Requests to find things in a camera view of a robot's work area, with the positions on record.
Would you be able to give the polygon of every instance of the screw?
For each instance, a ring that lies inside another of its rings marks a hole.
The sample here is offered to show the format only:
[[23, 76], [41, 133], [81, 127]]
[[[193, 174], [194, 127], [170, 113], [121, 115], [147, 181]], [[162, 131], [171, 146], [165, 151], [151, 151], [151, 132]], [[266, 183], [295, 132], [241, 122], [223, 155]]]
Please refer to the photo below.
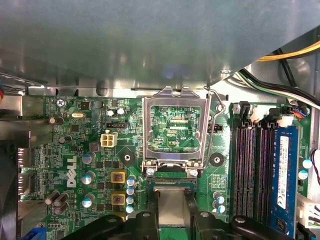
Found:
[[215, 157], [213, 160], [216, 164], [220, 163], [221, 159], [219, 157]]
[[205, 212], [205, 211], [201, 212], [200, 215], [201, 215], [201, 217], [203, 217], [203, 218], [209, 217], [209, 213], [207, 213], [207, 212]]
[[243, 224], [245, 222], [245, 220], [242, 217], [236, 217], [235, 221], [240, 224]]
[[155, 169], [152, 167], [148, 167], [145, 171], [147, 177], [153, 177], [155, 175]]
[[231, 70], [228, 70], [228, 69], [222, 69], [220, 70], [220, 73], [221, 74], [230, 74], [232, 71]]
[[215, 109], [218, 111], [218, 112], [221, 112], [222, 111], [222, 105], [221, 104], [218, 104]]
[[189, 175], [193, 178], [196, 178], [198, 176], [198, 170], [197, 169], [191, 169], [189, 171]]
[[64, 99], [58, 99], [58, 100], [56, 101], [56, 105], [57, 105], [58, 107], [60, 107], [60, 108], [64, 107], [66, 104], [67, 104], [67, 102], [66, 102], [66, 100], [64, 100]]

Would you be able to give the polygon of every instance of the silver metal frame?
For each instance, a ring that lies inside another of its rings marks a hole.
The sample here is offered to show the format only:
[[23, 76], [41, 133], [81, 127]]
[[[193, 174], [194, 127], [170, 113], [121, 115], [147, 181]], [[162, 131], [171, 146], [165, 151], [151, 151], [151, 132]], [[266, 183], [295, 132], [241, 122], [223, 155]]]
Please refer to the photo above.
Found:
[[[207, 126], [209, 122], [209, 112], [211, 105], [211, 94], [208, 98], [202, 99], [195, 94], [189, 87], [183, 87], [180, 95], [174, 95], [171, 86], [166, 86], [163, 90], [148, 98], [142, 99], [143, 108], [143, 158], [142, 170], [148, 159], [156, 159], [157, 167], [166, 165], [181, 166], [186, 168], [187, 162], [190, 160], [200, 160], [203, 163], [205, 154], [205, 142], [207, 138]], [[188, 153], [170, 153], [156, 152], [148, 148], [148, 142], [153, 136], [151, 127], [151, 108], [153, 106], [180, 106], [180, 107], [199, 107], [199, 128], [195, 134], [195, 138], [199, 141], [199, 150]]]

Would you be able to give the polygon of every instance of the black wire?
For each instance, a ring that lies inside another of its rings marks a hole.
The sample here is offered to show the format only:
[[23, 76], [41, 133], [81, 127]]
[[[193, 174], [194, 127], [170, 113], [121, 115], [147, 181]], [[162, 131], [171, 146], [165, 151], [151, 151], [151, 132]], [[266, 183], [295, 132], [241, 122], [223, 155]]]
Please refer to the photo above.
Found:
[[[277, 55], [284, 54], [284, 52], [281, 50], [281, 48], [274, 51], [274, 53]], [[279, 61], [283, 67], [284, 73], [286, 75], [286, 78], [288, 79], [290, 86], [294, 87], [294, 88], [297, 87], [298, 85], [296, 83], [294, 75], [292, 74], [292, 71], [291, 71], [291, 68], [289, 66], [288, 61], [286, 59], [280, 59]]]
[[258, 85], [259, 87], [262, 87], [265, 89], [271, 89], [271, 90], [284, 91], [287, 93], [293, 93], [298, 96], [304, 97], [305, 99], [308, 99], [309, 101], [320, 106], [320, 101], [318, 99], [316, 99], [314, 96], [302, 91], [299, 88], [260, 81], [245, 68], [241, 69], [239, 72], [241, 74], [243, 74], [245, 77], [247, 77], [248, 79], [250, 79], [254, 84]]
[[315, 153], [316, 153], [316, 149], [312, 151], [311, 155], [310, 155], [310, 160], [312, 162], [312, 165], [313, 165], [313, 169], [314, 169], [314, 172], [316, 174], [316, 178], [318, 180], [318, 184], [320, 185], [320, 176], [319, 176], [319, 172], [318, 172], [318, 169], [316, 167], [316, 163], [315, 163]]

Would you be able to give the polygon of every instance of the cable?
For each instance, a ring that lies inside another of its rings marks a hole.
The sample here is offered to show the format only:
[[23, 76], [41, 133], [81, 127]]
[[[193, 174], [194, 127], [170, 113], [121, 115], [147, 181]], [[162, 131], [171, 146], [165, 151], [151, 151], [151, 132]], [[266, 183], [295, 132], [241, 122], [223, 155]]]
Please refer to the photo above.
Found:
[[[282, 51], [281, 48], [277, 49], [276, 51], [274, 51], [277, 55], [281, 55], [284, 54], [284, 52]], [[289, 63], [286, 59], [280, 59], [280, 63], [283, 67], [284, 73], [286, 75], [286, 78], [288, 79], [288, 82], [290, 84], [291, 87], [297, 87], [297, 83], [295, 80], [294, 75], [292, 74], [291, 68], [289, 66]]]
[[286, 59], [290, 57], [297, 57], [303, 54], [308, 54], [310, 52], [316, 51], [320, 49], [320, 41], [317, 41], [316, 43], [305, 47], [304, 49], [294, 51], [294, 52], [289, 52], [285, 54], [280, 54], [280, 55], [271, 55], [271, 56], [263, 56], [260, 58], [258, 61], [259, 62], [267, 62], [267, 61], [275, 61], [275, 60], [280, 60], [280, 59]]
[[271, 90], [277, 90], [277, 91], [284, 91], [284, 92], [292, 93], [292, 94], [301, 96], [301, 97], [303, 97], [305, 99], [308, 99], [309, 101], [311, 101], [311, 102], [315, 103], [316, 105], [320, 106], [320, 101], [318, 99], [316, 99], [314, 96], [312, 96], [312, 95], [300, 90], [299, 88], [260, 81], [255, 76], [253, 76], [248, 70], [246, 70], [245, 68], [241, 69], [239, 72], [242, 75], [244, 75], [247, 79], [249, 79], [253, 83], [255, 83], [257, 86], [259, 86], [259, 87], [262, 87], [262, 88], [265, 88], [265, 89], [271, 89]]
[[266, 93], [269, 93], [269, 94], [285, 97], [285, 98], [288, 98], [288, 99], [291, 99], [291, 100], [297, 100], [297, 101], [303, 102], [305, 104], [308, 104], [308, 105], [320, 110], [320, 106], [319, 105], [316, 105], [315, 103], [311, 102], [310, 100], [308, 100], [306, 98], [303, 98], [303, 97], [301, 97], [299, 95], [295, 95], [293, 93], [279, 91], [279, 90], [271, 90], [271, 89], [268, 89], [268, 88], [263, 88], [263, 87], [257, 86], [252, 81], [250, 81], [246, 76], [242, 75], [240, 72], [236, 72], [235, 75], [240, 80], [242, 80], [244, 83], [246, 83], [250, 88], [257, 89], [259, 91], [263, 91], [263, 92], [266, 92]]
[[315, 163], [315, 153], [316, 153], [316, 151], [317, 151], [317, 150], [315, 149], [315, 150], [313, 150], [313, 151], [311, 152], [310, 160], [311, 160], [311, 162], [312, 162], [313, 169], [314, 169], [314, 172], [315, 172], [315, 174], [316, 174], [316, 178], [317, 178], [317, 180], [318, 180], [318, 184], [320, 185], [319, 171], [318, 171], [318, 168], [317, 168], [316, 163]]

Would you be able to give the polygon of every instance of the chip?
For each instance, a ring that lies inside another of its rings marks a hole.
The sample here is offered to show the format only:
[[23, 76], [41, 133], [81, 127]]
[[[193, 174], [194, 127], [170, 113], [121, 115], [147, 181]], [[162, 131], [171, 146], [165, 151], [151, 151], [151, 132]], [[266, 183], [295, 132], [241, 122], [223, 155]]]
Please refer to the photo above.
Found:
[[112, 168], [112, 161], [105, 161], [104, 162], [104, 167], [105, 168]]
[[63, 239], [64, 237], [65, 237], [65, 231], [63, 230], [56, 231], [56, 239], [60, 240], [60, 239]]
[[97, 161], [95, 164], [97, 169], [103, 169], [104, 168], [104, 162], [103, 161]]
[[116, 107], [118, 104], [117, 100], [112, 100], [111, 105], [112, 107]]
[[113, 184], [112, 184], [112, 182], [106, 182], [106, 183], [105, 183], [105, 188], [106, 188], [106, 189], [113, 189]]
[[97, 204], [96, 205], [96, 210], [97, 211], [103, 211], [103, 210], [105, 210], [105, 206], [103, 204]]
[[89, 110], [90, 109], [90, 102], [82, 101], [80, 103], [80, 109], [81, 110]]
[[79, 125], [71, 125], [71, 132], [79, 132]]
[[106, 211], [112, 211], [112, 205], [110, 203], [105, 204]]
[[287, 224], [281, 218], [276, 218], [276, 226], [285, 234], [287, 232]]
[[102, 109], [104, 107], [104, 103], [102, 101], [94, 101], [93, 105], [95, 109]]
[[90, 152], [99, 152], [100, 151], [100, 143], [99, 142], [89, 142], [89, 150], [90, 150]]
[[96, 184], [97, 189], [105, 189], [105, 183], [104, 182], [98, 182]]
[[113, 161], [113, 162], [112, 162], [112, 167], [113, 167], [114, 169], [118, 169], [118, 168], [119, 168], [119, 162], [118, 162], [118, 161]]
[[71, 146], [71, 151], [77, 152], [78, 151], [78, 146]]

